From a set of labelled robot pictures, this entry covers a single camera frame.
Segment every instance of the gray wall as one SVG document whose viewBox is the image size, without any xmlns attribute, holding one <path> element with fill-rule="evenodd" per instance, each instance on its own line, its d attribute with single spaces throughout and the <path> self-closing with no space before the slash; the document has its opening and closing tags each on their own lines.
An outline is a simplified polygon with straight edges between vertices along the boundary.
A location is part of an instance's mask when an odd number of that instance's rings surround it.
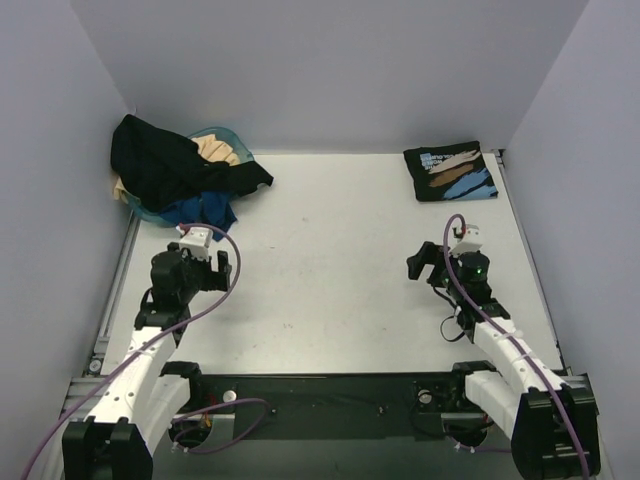
<svg viewBox="0 0 640 480">
<path fill-rule="evenodd" d="M 507 148 L 562 351 L 588 371 L 614 475 L 640 456 L 640 3 L 591 0 Z"/>
<path fill-rule="evenodd" d="M 586 0 L 72 0 L 120 91 L 254 149 L 504 147 Z"/>
<path fill-rule="evenodd" d="M 0 65 L 0 477 L 15 479 L 99 324 L 127 224 L 108 164 L 126 109 L 63 0 L 2 2 Z"/>
</svg>

